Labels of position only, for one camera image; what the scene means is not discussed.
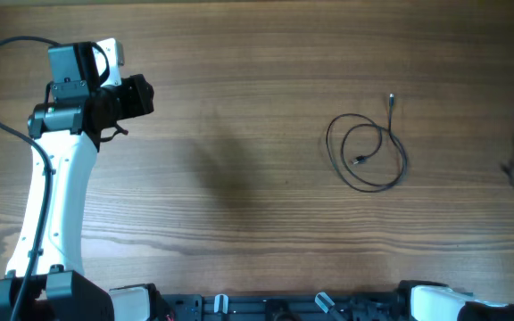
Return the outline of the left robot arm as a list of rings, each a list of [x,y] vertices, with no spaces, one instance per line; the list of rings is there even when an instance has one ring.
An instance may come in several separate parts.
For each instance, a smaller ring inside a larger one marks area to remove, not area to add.
[[[144,76],[123,78],[119,41],[50,42],[53,74],[28,119],[33,157],[19,241],[0,279],[0,320],[154,320],[164,306],[149,284],[106,291],[86,279],[81,231],[87,184],[103,131],[153,111]]]

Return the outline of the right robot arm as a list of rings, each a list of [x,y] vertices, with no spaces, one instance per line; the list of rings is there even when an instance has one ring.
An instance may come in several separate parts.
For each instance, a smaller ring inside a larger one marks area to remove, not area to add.
[[[409,320],[514,321],[514,304],[479,300],[447,284],[404,280],[397,291]]]

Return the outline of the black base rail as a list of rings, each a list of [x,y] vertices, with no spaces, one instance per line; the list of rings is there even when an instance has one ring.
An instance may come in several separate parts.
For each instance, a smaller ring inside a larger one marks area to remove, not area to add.
[[[164,294],[170,306],[167,320],[274,321],[274,320],[409,320],[405,300],[396,292],[365,292],[330,295],[328,312],[313,295],[227,296]]]

